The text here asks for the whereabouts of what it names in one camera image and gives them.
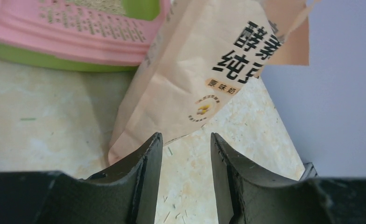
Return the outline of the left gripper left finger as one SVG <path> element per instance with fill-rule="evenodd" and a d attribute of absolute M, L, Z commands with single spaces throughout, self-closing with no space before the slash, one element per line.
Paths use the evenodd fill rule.
<path fill-rule="evenodd" d="M 43 224 L 152 224 L 162 163 L 162 135 L 87 179 L 59 173 L 41 211 Z"/>

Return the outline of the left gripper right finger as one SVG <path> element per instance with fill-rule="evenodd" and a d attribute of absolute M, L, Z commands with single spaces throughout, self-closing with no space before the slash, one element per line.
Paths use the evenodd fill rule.
<path fill-rule="evenodd" d="M 330 224 L 318 190 L 260 166 L 211 134 L 211 166 L 220 224 Z"/>

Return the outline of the pink cat litter bag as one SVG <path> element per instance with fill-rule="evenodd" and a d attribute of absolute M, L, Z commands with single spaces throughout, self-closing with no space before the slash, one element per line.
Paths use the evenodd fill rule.
<path fill-rule="evenodd" d="M 108 161 L 201 128 L 266 64 L 308 65 L 313 0 L 176 0 L 118 108 Z"/>

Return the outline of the pink and green litter box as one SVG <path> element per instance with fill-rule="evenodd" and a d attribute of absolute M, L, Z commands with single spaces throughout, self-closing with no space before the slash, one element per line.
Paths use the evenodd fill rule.
<path fill-rule="evenodd" d="M 123 0 L 121 5 L 124 15 L 68 0 L 0 0 L 0 59 L 57 70 L 133 70 L 171 3 Z"/>

